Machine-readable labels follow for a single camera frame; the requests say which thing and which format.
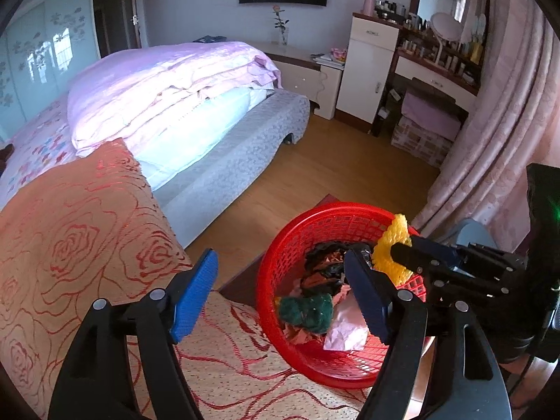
stack of papers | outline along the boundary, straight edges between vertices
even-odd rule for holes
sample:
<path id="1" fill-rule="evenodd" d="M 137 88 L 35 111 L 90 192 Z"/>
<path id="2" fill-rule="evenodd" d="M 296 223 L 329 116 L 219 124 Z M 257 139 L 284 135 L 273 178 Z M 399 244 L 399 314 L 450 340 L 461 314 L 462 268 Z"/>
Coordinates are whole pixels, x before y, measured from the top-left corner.
<path id="1" fill-rule="evenodd" d="M 315 60 L 315 63 L 318 63 L 323 66 L 344 70 L 344 63 L 338 60 L 333 60 L 330 57 L 330 55 L 323 55 L 321 57 L 316 57 L 313 58 L 313 60 Z"/>

green sponge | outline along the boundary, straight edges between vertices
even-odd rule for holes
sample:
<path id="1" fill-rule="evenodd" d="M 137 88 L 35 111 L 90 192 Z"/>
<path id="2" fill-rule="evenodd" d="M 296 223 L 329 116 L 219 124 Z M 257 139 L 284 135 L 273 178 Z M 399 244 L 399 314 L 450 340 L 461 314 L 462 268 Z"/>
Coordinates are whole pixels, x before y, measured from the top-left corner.
<path id="1" fill-rule="evenodd" d="M 329 294 L 284 297 L 278 305 L 278 317 L 287 324 L 323 335 L 329 330 L 333 319 L 332 303 L 333 298 Z"/>

plastic laundry basket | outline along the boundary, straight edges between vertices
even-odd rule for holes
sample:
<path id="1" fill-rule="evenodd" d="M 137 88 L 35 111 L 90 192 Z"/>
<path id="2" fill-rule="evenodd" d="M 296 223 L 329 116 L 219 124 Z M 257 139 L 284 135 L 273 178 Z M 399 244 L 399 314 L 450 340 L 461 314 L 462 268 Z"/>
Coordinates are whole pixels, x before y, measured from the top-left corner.
<path id="1" fill-rule="evenodd" d="M 274 239 L 262 260 L 257 281 L 257 311 L 262 329 L 284 360 L 314 382 L 339 389 L 371 387 L 387 346 L 376 336 L 369 336 L 364 350 L 350 352 L 323 350 L 317 341 L 290 344 L 276 316 L 276 289 L 315 244 L 331 240 L 376 242 L 393 219 L 393 214 L 370 205 L 337 202 L 319 206 L 290 222 Z M 412 227 L 409 232 L 418 235 Z M 425 300 L 421 276 L 412 277 L 402 287 Z"/>

yellow object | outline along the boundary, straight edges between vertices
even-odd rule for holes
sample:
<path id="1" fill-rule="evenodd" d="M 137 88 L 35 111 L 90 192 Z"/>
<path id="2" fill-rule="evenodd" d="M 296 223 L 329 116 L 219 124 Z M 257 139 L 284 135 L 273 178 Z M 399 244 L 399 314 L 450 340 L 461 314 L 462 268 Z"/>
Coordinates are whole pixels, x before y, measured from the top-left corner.
<path id="1" fill-rule="evenodd" d="M 393 284 L 399 287 L 407 282 L 413 273 L 391 258 L 391 247 L 395 243 L 412 246 L 411 237 L 408 235 L 407 219 L 402 214 L 395 216 L 391 225 L 383 232 L 377 245 L 373 248 L 374 268 L 385 273 Z"/>

metal bolt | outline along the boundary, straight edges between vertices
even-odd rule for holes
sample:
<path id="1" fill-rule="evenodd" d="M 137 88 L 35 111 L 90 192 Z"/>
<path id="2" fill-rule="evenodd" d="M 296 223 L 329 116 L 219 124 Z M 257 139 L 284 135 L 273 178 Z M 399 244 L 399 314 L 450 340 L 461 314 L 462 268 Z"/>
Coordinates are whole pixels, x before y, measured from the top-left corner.
<path id="1" fill-rule="evenodd" d="M 93 302 L 93 309 L 96 311 L 102 310 L 105 306 L 107 306 L 106 299 L 97 299 L 95 302 Z"/>
<path id="2" fill-rule="evenodd" d="M 466 304 L 463 300 L 455 302 L 455 307 L 462 313 L 466 313 L 469 310 L 469 305 Z"/>
<path id="3" fill-rule="evenodd" d="M 163 289 L 154 289 L 149 293 L 149 297 L 154 300 L 161 300 L 165 296 L 165 290 Z"/>
<path id="4" fill-rule="evenodd" d="M 406 289 L 401 289 L 398 291 L 397 295 L 399 296 L 399 298 L 405 302 L 409 302 L 410 300 L 412 300 L 412 292 L 408 291 Z"/>

